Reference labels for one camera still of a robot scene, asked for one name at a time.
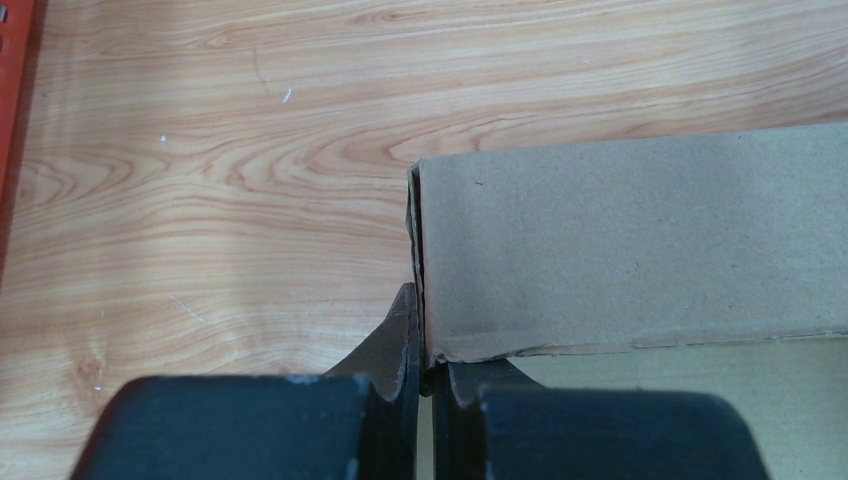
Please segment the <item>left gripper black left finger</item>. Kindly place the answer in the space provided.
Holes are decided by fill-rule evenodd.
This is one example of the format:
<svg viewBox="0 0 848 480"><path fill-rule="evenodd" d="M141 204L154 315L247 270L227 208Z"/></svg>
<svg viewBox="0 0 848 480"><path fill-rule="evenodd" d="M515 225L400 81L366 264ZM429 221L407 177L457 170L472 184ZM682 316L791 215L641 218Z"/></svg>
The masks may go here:
<svg viewBox="0 0 848 480"><path fill-rule="evenodd" d="M148 376L104 408L75 479L412 479L420 346L402 285L328 372Z"/></svg>

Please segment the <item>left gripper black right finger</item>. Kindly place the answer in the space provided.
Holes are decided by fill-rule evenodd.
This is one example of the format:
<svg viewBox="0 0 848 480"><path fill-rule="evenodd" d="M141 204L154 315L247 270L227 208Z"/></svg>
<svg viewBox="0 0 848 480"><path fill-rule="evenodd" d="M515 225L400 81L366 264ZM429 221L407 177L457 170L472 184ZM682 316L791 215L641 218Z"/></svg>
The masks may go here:
<svg viewBox="0 0 848 480"><path fill-rule="evenodd" d="M765 479L742 416L706 393L546 387L510 361L431 373L439 479Z"/></svg>

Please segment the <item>brown cardboard paper box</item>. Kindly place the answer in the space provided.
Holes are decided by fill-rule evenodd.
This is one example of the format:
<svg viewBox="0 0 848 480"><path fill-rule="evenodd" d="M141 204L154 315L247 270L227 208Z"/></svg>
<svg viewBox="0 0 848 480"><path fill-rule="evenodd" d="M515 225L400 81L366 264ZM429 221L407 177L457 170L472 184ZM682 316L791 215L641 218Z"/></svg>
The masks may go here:
<svg viewBox="0 0 848 480"><path fill-rule="evenodd" d="M416 162L432 364L719 394L776 479L847 475L847 127Z"/></svg>

